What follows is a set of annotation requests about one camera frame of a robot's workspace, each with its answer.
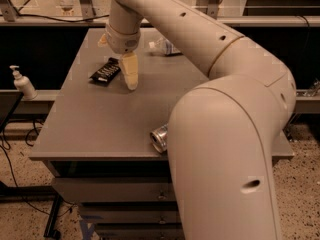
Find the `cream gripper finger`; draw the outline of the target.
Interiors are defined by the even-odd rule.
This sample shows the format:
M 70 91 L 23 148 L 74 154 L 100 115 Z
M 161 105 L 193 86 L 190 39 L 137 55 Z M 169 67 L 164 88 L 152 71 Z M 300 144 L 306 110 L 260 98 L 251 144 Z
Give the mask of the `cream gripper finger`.
M 106 45 L 107 45 L 107 38 L 106 38 L 106 35 L 103 34 L 98 41 L 98 46 L 105 47 Z
M 134 52 L 123 54 L 119 65 L 124 75 L 125 83 L 129 90 L 135 90 L 138 86 L 138 58 Z

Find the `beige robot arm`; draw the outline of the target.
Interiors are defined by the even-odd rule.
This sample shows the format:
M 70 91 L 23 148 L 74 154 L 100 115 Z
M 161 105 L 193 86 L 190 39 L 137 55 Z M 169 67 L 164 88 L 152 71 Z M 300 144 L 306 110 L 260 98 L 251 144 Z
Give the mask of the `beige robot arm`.
M 106 38 L 118 54 L 149 21 L 208 82 L 168 122 L 168 160 L 186 240 L 282 240 L 274 141 L 291 117 L 296 84 L 273 54 L 179 0 L 112 0 Z

